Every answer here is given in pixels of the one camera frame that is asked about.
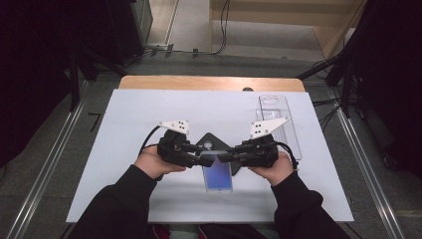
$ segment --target cable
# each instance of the cable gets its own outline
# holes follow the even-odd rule
[[[329,112],[325,117],[319,120],[320,126],[322,127],[322,131],[325,131],[328,122],[331,120],[332,116],[337,112],[339,108],[340,105],[335,106],[334,109],[331,110],[331,112]]]
[[[143,144],[142,144],[142,147],[140,148],[140,151],[139,151],[139,154],[138,155],[140,155],[142,152],[143,152],[143,150],[145,149],[145,145],[146,145],[146,143],[149,141],[149,138],[150,137],[152,137],[152,135],[158,130],[160,128],[160,126],[156,126],[150,133],[149,133],[149,135],[146,137],[146,139],[145,139],[145,141],[143,142]]]
[[[149,47],[148,49],[152,50],[151,53],[155,51],[155,52],[160,52],[160,53],[189,53],[189,54],[196,54],[196,55],[218,55],[224,49],[226,49],[226,45],[227,45],[227,21],[229,19],[229,10],[230,10],[230,0],[226,0],[223,6],[223,10],[221,11],[221,15],[220,15],[220,26],[221,26],[221,32],[223,34],[223,42],[220,46],[220,49],[216,52],[208,53],[208,52],[194,52],[194,51],[190,52],[190,51],[179,51],[179,50],[162,50],[159,48],[152,48],[152,47]]]
[[[276,142],[276,145],[282,147],[291,157],[291,161],[292,161],[292,166],[293,166],[293,170],[298,170],[298,162],[296,161],[296,158],[293,156],[293,152],[290,149],[290,147],[283,143],[283,142]]]
[[[64,239],[64,238],[65,238],[66,234],[68,233],[68,231],[71,229],[71,227],[72,227],[73,225],[75,225],[75,224],[71,223],[71,224],[69,224],[69,225],[66,227],[65,231],[62,233],[62,236],[60,236],[60,239]]]
[[[363,239],[347,222],[344,223],[358,238]]]
[[[225,24],[224,24],[224,27],[223,27],[223,16],[224,16],[224,10],[226,9],[226,7],[227,7],[226,19],[225,19]],[[226,48],[226,44],[227,44],[227,21],[229,19],[229,10],[230,10],[230,0],[226,0],[226,2],[224,3],[224,6],[223,6],[223,10],[221,11],[221,16],[220,16],[220,25],[221,25],[221,32],[223,34],[223,43],[221,44],[221,47],[217,52],[210,53],[210,55],[220,54]]]
[[[315,63],[313,63],[313,65],[311,66],[311,69],[316,65],[316,64],[318,64],[318,63],[322,63],[322,62],[324,62],[324,63],[326,63],[326,61],[325,60],[322,60],[322,61],[317,61],[317,62],[315,62]],[[318,78],[320,78],[320,79],[323,79],[323,80],[325,80],[325,78],[324,77],[320,77],[319,75],[317,75],[317,74],[314,74],[314,76],[316,76],[316,77],[318,77]]]
[[[0,185],[3,183],[3,180],[6,178],[7,174],[7,164],[4,164],[4,166],[1,168],[3,171],[3,174],[0,177]]]

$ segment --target metal frame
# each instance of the metal frame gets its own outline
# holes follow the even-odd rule
[[[329,93],[333,98],[339,98],[338,93],[333,88],[329,88]],[[372,169],[357,133],[354,130],[351,119],[348,119],[342,110],[337,110],[337,116],[351,145],[357,164],[359,165],[369,192],[375,202],[375,206],[384,223],[388,236],[390,238],[405,238],[395,212]]]
[[[35,180],[30,192],[24,200],[24,203],[19,210],[19,214],[13,223],[12,228],[7,235],[8,239],[23,238],[29,223],[37,209],[38,204],[43,197],[43,194],[47,188],[50,178],[59,162],[60,156],[62,155],[63,149],[65,148],[68,139],[75,127],[76,122],[81,114],[81,111],[85,105],[87,94],[91,89],[92,84],[88,81],[84,81],[82,85],[82,98],[76,108],[69,113],[47,159]]]

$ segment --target white board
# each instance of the white board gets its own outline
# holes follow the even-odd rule
[[[67,221],[76,222],[94,196],[114,184],[136,160],[149,132],[160,122],[188,120],[188,139],[211,132],[234,146],[249,139],[261,95],[288,99],[302,152],[299,176],[322,194],[322,207],[335,221],[352,221],[332,158],[307,93],[115,90],[87,162]],[[149,140],[157,143],[165,128]],[[277,203],[270,184],[247,168],[233,177],[233,192],[205,190],[202,169],[170,173],[150,198],[149,222],[272,222]]]

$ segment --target hand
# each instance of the hand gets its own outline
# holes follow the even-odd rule
[[[140,168],[152,179],[156,179],[159,176],[170,172],[186,170],[186,167],[162,160],[157,154],[157,146],[147,147],[133,165]]]
[[[272,167],[250,167],[249,169],[266,178],[272,186],[276,186],[293,172],[288,155],[281,151],[279,151],[279,159],[277,159]]]

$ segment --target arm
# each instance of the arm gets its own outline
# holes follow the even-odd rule
[[[288,156],[279,152],[271,168],[251,168],[272,185],[278,208],[275,222],[280,238],[349,238],[323,210],[322,196],[308,190]]]
[[[164,162],[148,147],[114,185],[103,188],[85,210],[69,238],[142,238],[155,178],[184,167]]]

